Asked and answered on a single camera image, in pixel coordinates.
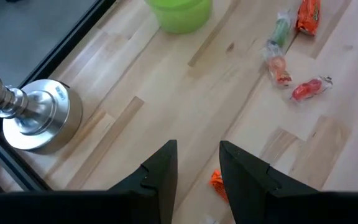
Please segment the green candy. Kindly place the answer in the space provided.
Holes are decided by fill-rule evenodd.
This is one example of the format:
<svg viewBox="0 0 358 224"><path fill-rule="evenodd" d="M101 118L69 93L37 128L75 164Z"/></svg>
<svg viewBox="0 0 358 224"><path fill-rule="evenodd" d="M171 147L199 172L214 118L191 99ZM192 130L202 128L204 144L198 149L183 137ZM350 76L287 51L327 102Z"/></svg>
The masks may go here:
<svg viewBox="0 0 358 224"><path fill-rule="evenodd" d="M293 22L291 11L279 12L275 22L274 30L267 43L277 45L282 48L287 41L287 37L292 27Z"/></svg>

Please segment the red candy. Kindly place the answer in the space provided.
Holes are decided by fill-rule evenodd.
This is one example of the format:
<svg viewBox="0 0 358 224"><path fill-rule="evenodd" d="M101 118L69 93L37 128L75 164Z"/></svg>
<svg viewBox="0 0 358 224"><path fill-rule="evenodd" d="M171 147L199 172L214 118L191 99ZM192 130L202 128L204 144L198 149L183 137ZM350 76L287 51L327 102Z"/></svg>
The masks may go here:
<svg viewBox="0 0 358 224"><path fill-rule="evenodd" d="M321 94L332 86L333 80L331 77L318 76L298 85L292 91L290 99L295 102L301 102Z"/></svg>

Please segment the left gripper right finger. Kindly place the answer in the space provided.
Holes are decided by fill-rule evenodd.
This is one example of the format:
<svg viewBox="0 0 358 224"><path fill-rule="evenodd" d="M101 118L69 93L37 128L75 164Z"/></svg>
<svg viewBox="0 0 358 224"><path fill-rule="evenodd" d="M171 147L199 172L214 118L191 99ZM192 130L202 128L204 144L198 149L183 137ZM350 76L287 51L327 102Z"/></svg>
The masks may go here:
<svg viewBox="0 0 358 224"><path fill-rule="evenodd" d="M219 143L219 163L237 224L265 224L270 202L317 192L229 141Z"/></svg>

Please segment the white shade silver table lamp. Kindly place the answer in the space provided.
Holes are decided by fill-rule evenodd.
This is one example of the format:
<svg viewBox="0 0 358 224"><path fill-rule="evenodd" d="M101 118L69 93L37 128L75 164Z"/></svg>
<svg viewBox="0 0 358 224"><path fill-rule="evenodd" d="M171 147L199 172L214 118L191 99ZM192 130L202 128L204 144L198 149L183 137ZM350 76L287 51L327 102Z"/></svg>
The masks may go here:
<svg viewBox="0 0 358 224"><path fill-rule="evenodd" d="M41 79L8 88L0 79L0 118L7 143L21 151L47 154L64 147L83 115L79 94L64 83Z"/></svg>

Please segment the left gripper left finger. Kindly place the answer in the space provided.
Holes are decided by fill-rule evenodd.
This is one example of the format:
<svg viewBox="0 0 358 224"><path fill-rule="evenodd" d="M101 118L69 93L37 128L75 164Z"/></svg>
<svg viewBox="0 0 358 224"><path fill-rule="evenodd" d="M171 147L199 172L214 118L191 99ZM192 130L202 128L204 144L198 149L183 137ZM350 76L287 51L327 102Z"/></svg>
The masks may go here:
<svg viewBox="0 0 358 224"><path fill-rule="evenodd" d="M169 140L109 189L115 224L172 224L177 181L177 141Z"/></svg>

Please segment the pink candy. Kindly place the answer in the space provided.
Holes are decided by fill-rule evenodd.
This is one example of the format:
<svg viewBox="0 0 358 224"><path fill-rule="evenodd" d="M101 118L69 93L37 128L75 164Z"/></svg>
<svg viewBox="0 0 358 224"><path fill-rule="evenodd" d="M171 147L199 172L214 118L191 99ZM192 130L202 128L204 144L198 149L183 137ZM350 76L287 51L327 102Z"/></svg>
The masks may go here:
<svg viewBox="0 0 358 224"><path fill-rule="evenodd" d="M289 86L292 84L292 77L287 71L287 63L282 48L271 40L268 40L262 52L264 61L272 80L278 86Z"/></svg>

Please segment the black aluminium table frame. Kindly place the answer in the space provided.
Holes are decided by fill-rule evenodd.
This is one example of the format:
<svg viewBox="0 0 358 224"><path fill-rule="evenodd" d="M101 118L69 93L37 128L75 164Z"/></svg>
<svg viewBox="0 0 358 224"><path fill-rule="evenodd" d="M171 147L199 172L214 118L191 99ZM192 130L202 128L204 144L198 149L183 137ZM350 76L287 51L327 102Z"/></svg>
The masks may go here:
<svg viewBox="0 0 358 224"><path fill-rule="evenodd" d="M47 78L61 64L68 54L77 46L80 40L100 20L106 11L118 0L96 0L85 12L78 22L70 29L64 38L47 54L38 66L20 84L23 87L32 81ZM41 178L33 168L8 145L2 138L2 119L0 118L0 166L14 179L22 190L46 191L50 186Z"/></svg>

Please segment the green plastic bucket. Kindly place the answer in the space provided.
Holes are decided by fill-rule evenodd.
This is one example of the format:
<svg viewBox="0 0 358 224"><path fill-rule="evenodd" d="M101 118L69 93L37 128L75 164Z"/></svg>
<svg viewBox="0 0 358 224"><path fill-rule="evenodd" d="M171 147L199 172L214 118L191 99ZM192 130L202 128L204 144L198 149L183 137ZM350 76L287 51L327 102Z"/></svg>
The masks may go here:
<svg viewBox="0 0 358 224"><path fill-rule="evenodd" d="M202 27L210 18L213 0L144 0L155 14L160 28L186 34Z"/></svg>

